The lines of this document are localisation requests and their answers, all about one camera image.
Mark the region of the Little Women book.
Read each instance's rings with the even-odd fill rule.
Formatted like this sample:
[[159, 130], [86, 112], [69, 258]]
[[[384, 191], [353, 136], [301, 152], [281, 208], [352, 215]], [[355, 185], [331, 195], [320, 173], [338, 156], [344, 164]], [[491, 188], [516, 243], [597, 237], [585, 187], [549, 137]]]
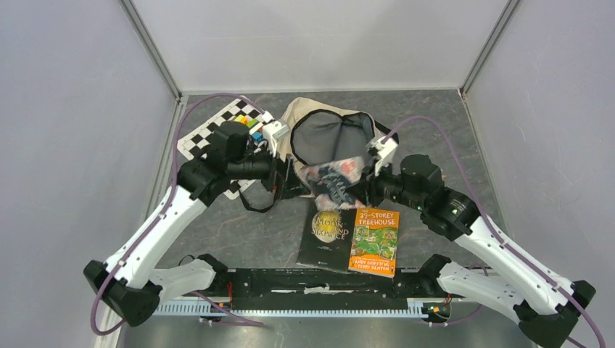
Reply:
[[360, 183], [365, 162], [362, 157], [351, 157], [320, 165], [306, 165], [297, 171], [314, 197], [319, 211], [351, 210], [365, 207], [356, 195], [347, 191]]

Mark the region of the orange Treehouse book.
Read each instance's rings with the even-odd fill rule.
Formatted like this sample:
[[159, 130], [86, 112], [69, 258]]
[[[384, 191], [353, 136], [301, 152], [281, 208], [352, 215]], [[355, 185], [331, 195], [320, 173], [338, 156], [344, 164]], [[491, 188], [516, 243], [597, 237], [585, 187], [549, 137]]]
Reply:
[[356, 212], [348, 270], [385, 278], [396, 271], [400, 213], [375, 208]]

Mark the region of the beige canvas backpack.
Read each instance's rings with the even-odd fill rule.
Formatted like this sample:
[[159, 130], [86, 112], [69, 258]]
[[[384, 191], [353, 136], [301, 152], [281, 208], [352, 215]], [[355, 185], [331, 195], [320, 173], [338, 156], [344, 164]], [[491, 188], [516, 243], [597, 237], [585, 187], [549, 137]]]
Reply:
[[[333, 107], [305, 97], [293, 100], [280, 121], [289, 126], [290, 134], [283, 145], [284, 153], [277, 157], [282, 161], [289, 160], [296, 175], [306, 165], [320, 165], [351, 157], [363, 158], [364, 174], [373, 170], [373, 158], [367, 148], [373, 138], [392, 137], [399, 144], [399, 136], [368, 113]], [[347, 191], [365, 203], [358, 196], [357, 184]], [[307, 194], [301, 197], [314, 200], [308, 187]]]

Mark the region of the black Moon and Sixpence book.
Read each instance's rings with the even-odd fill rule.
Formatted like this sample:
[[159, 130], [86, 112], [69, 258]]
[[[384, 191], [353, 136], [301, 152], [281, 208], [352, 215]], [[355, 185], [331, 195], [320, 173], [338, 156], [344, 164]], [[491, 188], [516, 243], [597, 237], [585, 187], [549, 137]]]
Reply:
[[348, 273], [357, 210], [319, 210], [311, 204], [302, 233], [297, 264]]

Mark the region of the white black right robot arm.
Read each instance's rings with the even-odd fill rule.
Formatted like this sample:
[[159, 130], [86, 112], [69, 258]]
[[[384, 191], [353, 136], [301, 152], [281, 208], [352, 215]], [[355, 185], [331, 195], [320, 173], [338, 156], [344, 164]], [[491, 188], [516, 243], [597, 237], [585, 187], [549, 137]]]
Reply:
[[490, 266], [500, 280], [433, 254], [419, 269], [419, 287], [429, 296], [459, 295], [512, 320], [539, 347], [571, 343], [571, 332], [595, 296], [587, 281], [570, 281], [538, 262], [512, 241], [478, 204], [445, 185], [426, 155], [405, 157], [394, 174], [372, 159], [358, 192], [371, 203], [388, 199], [420, 213], [421, 222]]

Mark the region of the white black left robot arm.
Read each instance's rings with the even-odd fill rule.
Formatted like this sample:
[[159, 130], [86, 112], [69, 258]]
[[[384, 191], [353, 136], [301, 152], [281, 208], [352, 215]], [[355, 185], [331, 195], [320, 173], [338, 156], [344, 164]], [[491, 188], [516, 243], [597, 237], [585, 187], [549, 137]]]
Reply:
[[262, 180], [281, 188], [290, 171], [281, 149], [290, 130], [273, 121], [262, 127], [266, 147], [249, 152], [249, 128], [225, 121], [211, 134], [209, 143], [182, 166], [173, 177], [162, 201], [141, 227], [105, 261], [90, 261], [83, 274], [96, 297], [90, 320], [100, 336], [112, 333], [96, 325], [96, 311], [105, 303], [120, 317], [121, 324], [140, 326], [160, 304], [193, 291], [222, 294], [228, 276], [207, 260], [158, 269], [157, 263], [183, 230], [199, 217], [232, 181]]

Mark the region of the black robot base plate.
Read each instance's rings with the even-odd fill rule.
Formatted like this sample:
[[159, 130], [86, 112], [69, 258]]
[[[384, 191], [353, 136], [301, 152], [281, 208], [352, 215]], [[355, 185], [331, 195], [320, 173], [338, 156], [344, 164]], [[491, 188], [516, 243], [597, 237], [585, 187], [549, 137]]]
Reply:
[[413, 268], [391, 278], [315, 268], [237, 268], [219, 273], [202, 292], [228, 297], [235, 310], [402, 310], [408, 299], [447, 298]]

